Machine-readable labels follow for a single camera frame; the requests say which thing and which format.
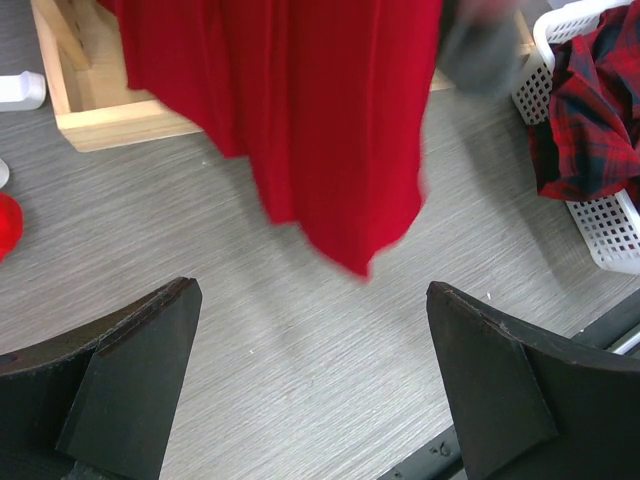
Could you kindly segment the grey dotted garment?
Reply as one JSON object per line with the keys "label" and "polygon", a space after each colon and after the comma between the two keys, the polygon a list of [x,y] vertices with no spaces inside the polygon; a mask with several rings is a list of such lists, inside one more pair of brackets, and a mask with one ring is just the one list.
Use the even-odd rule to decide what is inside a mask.
{"label": "grey dotted garment", "polygon": [[517,1],[445,1],[436,66],[461,92],[509,94],[520,68]]}

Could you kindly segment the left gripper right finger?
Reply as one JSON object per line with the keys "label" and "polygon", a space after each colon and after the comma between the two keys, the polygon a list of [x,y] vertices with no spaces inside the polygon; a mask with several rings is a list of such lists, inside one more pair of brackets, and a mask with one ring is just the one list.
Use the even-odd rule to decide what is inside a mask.
{"label": "left gripper right finger", "polygon": [[443,282],[427,315],[468,478],[638,478],[637,328],[585,345]]}

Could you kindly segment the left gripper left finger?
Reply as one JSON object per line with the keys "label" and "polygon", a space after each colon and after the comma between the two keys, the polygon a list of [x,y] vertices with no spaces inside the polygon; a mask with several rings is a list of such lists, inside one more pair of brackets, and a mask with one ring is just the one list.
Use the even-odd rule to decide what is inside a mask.
{"label": "left gripper left finger", "polygon": [[179,277],[2,354],[2,478],[158,478],[201,305],[198,282]]}

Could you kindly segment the red plaid garment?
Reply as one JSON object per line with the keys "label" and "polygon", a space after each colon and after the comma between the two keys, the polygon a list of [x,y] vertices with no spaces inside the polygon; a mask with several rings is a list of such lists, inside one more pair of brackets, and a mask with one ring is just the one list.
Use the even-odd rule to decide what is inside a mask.
{"label": "red plaid garment", "polygon": [[553,48],[549,117],[529,129],[539,195],[639,201],[639,4]]}

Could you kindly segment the dark red skirt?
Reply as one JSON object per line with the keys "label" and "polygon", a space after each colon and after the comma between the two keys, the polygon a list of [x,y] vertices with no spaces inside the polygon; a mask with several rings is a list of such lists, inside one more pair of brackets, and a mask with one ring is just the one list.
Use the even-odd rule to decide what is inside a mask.
{"label": "dark red skirt", "polygon": [[108,1],[128,84],[249,159],[264,210],[368,277],[425,199],[439,1]]}

